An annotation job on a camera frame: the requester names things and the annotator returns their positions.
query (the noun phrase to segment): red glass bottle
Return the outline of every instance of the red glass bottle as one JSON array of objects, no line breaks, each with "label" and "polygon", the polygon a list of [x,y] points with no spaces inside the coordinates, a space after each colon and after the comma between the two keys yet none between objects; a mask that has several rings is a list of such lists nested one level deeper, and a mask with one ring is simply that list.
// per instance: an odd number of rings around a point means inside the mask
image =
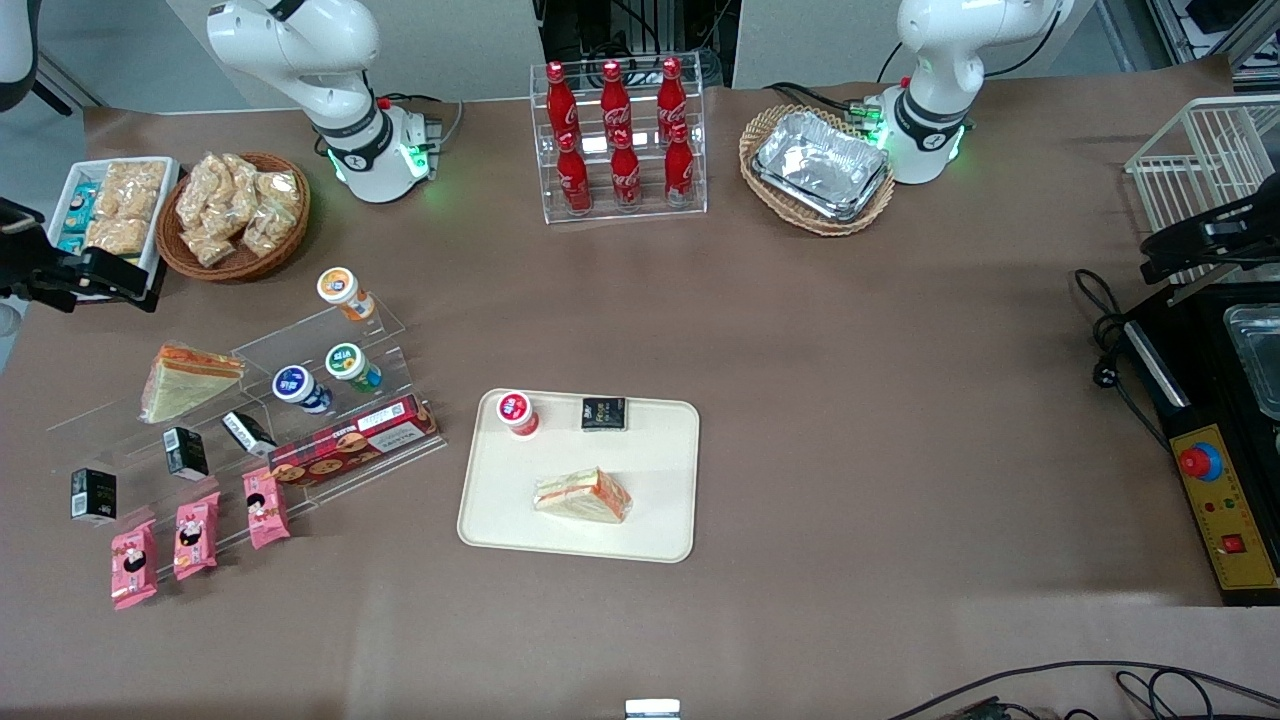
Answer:
[{"label": "red glass bottle", "polygon": [[689,126],[671,127],[667,146],[667,204],[684,208],[694,197],[694,151],[689,149]]},{"label": "red glass bottle", "polygon": [[685,86],[680,82],[680,58],[662,61],[658,88],[658,142],[671,142],[671,128],[685,123]]},{"label": "red glass bottle", "polygon": [[600,94],[600,113],[604,114],[604,137],[609,146],[626,131],[627,147],[631,146],[631,97],[622,87],[622,65],[617,60],[604,61],[604,91]]},{"label": "red glass bottle", "polygon": [[591,187],[586,182],[586,163],[577,154],[577,141],[572,135],[564,133],[556,138],[556,142],[561,150],[556,169],[559,172],[561,190],[564,192],[568,214],[585,215],[591,211]]},{"label": "red glass bottle", "polygon": [[547,63],[547,117],[552,122],[552,132],[557,142],[562,135],[573,137],[577,142],[581,131],[577,127],[577,100],[573,91],[564,85],[564,65],[559,60]]},{"label": "red glass bottle", "polygon": [[616,129],[613,158],[609,165],[613,170],[613,199],[622,213],[635,213],[640,209],[640,159],[631,149],[631,128]]}]

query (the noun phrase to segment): brown paper tablecloth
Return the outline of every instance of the brown paper tablecloth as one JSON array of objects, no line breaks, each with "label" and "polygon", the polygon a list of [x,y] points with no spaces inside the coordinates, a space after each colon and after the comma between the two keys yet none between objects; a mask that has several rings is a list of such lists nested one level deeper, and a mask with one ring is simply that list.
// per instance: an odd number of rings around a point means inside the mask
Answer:
[{"label": "brown paper tablecloth", "polygon": [[[468,105],[440,178],[384,206],[312,155],[301,113],[91,113],[93,156],[298,161],[312,229],[253,284],[172,275],[155,315],[32,310],[0,377],[0,715],[617,717],[672,696],[689,717],[876,717],[1070,657],[1280,691],[1280,612],[1216,607],[1169,460],[1091,383],[1092,315],[1069,292],[1084,265],[1140,297],[1121,164],[1229,88],[1216,61],[991,82],[942,178],[845,240],[782,223],[740,179],[739,132],[769,92],[710,95],[707,217],[596,228],[543,224],[521,101]],[[234,347],[314,313],[337,264],[410,327],[449,447],[305,537],[113,612],[110,532],[67,520],[45,428],[140,391],[164,340]],[[476,402],[504,386],[692,402],[692,555],[458,541]],[[993,691],[1121,711],[1098,670]]]}]

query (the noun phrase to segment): switch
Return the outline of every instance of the switch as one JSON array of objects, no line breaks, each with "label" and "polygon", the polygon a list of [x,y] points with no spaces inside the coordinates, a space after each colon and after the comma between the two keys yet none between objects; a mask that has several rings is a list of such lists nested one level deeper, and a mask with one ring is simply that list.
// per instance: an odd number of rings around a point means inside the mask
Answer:
[{"label": "switch", "polygon": [[1228,555],[1244,552],[1244,538],[1240,536],[1222,536],[1222,552]]},{"label": "switch", "polygon": [[1211,483],[1222,475],[1222,455],[1207,442],[1197,442],[1178,455],[1178,466],[1193,478]]}]

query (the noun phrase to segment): clear acrylic display stand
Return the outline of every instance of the clear acrylic display stand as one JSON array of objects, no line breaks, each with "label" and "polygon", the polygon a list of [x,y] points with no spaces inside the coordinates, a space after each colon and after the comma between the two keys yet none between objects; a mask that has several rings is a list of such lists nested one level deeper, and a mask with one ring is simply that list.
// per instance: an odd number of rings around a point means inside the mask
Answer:
[{"label": "clear acrylic display stand", "polygon": [[[316,313],[233,350],[232,355],[243,359],[247,366],[239,387],[223,392],[180,418],[154,425],[142,423],[138,419],[142,388],[138,387],[128,397],[49,428],[54,436],[54,475],[65,479],[69,493],[72,473],[79,468],[111,473],[116,477],[116,521],[108,527],[115,533],[124,532],[151,512],[156,518],[157,548],[168,548],[168,543],[173,542],[178,506],[207,495],[215,484],[169,474],[161,434],[173,427],[195,430],[204,439],[210,475],[221,492],[218,552],[223,552],[248,539],[242,475],[265,466],[266,460],[246,454],[223,427],[221,418],[233,410],[248,415],[266,428],[276,445],[283,446],[403,395],[413,393],[429,406],[425,393],[415,387],[404,354],[396,342],[403,331],[404,325],[380,301],[376,301],[374,314],[360,323],[348,320],[338,307]],[[381,370],[383,382],[378,392],[357,392],[349,384],[333,379],[324,368],[329,348],[339,342],[358,345],[369,361]],[[275,372],[294,364],[307,368],[317,382],[333,391],[329,413],[308,415],[278,400],[271,392]],[[436,433],[330,482],[310,487],[282,486],[288,516],[293,519],[315,510],[440,447],[444,447],[444,438]],[[166,564],[160,570],[161,577],[170,570],[172,564]]]},{"label": "clear acrylic display stand", "polygon": [[575,220],[600,220],[618,218],[644,218],[707,211],[707,113],[703,102],[703,65],[698,53],[677,53],[684,64],[685,122],[689,124],[689,147],[694,151],[694,196],[685,208],[667,204],[666,151],[658,143],[658,88],[662,87],[662,60],[671,55],[641,55],[620,58],[622,82],[631,96],[631,138],[640,158],[640,206],[632,213],[622,213],[613,201],[613,173],[609,168],[608,145],[604,140],[604,120],[600,117],[600,92],[604,87],[602,65],[604,60],[564,63],[564,82],[577,99],[577,122],[582,131],[580,150],[586,161],[588,183],[591,187],[591,211],[582,217],[568,213],[564,193],[561,192],[556,161],[559,149],[547,117],[547,65],[530,69],[530,105],[534,118],[534,154],[538,159],[538,179],[543,192],[543,217],[548,224]]}]

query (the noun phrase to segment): control panel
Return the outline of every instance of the control panel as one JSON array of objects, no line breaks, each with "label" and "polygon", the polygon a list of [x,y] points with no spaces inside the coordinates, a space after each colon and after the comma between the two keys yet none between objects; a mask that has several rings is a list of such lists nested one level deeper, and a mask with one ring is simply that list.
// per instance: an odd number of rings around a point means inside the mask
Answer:
[{"label": "control panel", "polygon": [[1169,441],[1222,589],[1275,588],[1276,571],[1217,425]]}]

